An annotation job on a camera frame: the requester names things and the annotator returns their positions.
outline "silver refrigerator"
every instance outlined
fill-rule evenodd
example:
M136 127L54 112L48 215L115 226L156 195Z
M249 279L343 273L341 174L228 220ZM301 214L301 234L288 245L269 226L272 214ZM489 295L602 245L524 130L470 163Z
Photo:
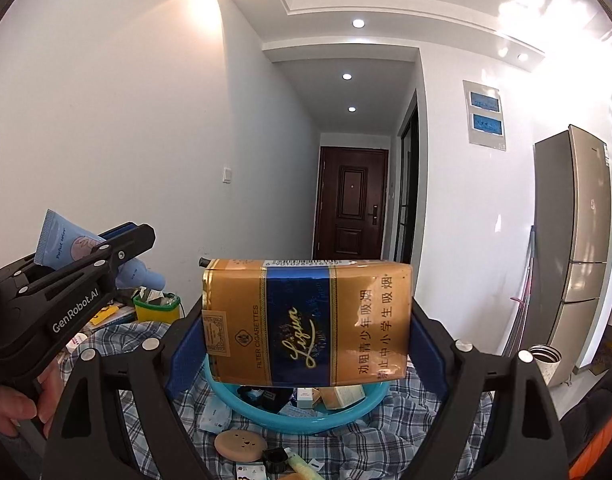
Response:
M549 386L575 367L599 303L611 227L603 141L572 124L535 144L535 250L522 347L549 344L562 360Z

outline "blue label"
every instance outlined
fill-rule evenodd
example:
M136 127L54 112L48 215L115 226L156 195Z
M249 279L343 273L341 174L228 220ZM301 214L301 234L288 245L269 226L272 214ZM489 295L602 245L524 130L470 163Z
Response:
M499 99L487 95L478 94L477 92L470 93L470 104L477 108L490 110L491 112L499 111Z
M266 319L273 384L328 385L328 268L268 267Z
M472 118L473 128L486 132L487 134L501 135L502 121L474 114Z

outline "human hand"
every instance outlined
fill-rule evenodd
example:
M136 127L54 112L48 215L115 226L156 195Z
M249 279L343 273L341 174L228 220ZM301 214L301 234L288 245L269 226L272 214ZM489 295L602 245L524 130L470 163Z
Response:
M56 360L48 365L37 380L43 391L36 405L15 389L0 386L0 433L17 436L17 420L29 420L39 415L39 420L44 423L44 436L48 437L52 418L64 389Z

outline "brown door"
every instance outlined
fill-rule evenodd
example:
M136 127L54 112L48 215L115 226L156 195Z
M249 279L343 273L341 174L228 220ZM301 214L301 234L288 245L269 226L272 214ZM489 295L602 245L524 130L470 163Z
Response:
M381 258L387 150L321 148L314 257Z

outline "blue tube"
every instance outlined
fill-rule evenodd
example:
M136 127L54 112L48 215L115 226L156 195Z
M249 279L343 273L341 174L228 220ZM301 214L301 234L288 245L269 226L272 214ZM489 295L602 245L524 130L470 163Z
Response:
M82 229L48 209L34 262L55 270L61 269L87 256L93 247L104 241L102 237ZM146 264L137 258L119 267L115 282L117 288L145 286L153 290L164 290L166 286L166 279L161 274L148 270Z

